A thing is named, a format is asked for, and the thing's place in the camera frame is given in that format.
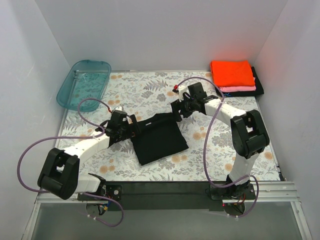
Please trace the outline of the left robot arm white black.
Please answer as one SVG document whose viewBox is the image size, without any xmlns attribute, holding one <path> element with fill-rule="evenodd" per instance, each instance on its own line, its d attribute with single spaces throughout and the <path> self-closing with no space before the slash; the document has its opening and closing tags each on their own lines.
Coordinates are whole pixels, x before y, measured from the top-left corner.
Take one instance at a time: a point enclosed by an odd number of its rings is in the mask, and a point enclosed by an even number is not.
<svg viewBox="0 0 320 240">
<path fill-rule="evenodd" d="M 111 145 L 140 133 L 134 114 L 113 110 L 110 119 L 98 125 L 88 139 L 64 149 L 51 149 L 37 185 L 63 200 L 80 193 L 89 193 L 95 200 L 103 199 L 107 193 L 106 180 L 93 173 L 80 174 L 80 165 Z"/>
</svg>

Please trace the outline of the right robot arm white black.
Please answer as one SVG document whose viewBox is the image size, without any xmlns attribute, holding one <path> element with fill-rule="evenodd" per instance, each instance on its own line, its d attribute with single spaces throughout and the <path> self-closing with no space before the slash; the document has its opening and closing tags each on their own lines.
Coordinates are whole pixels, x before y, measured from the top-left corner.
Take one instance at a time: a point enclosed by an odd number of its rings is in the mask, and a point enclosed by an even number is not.
<svg viewBox="0 0 320 240">
<path fill-rule="evenodd" d="M 250 188 L 251 171 L 256 159 L 270 144 L 260 112 L 255 109 L 241 110 L 214 95 L 207 95 L 200 82 L 187 87 L 175 85 L 172 91 L 178 94 L 178 99 L 170 104 L 177 122 L 199 112 L 231 128 L 232 144 L 236 152 L 231 172 L 224 184 L 211 181 L 210 186 L 213 194 L 239 198 Z"/>
</svg>

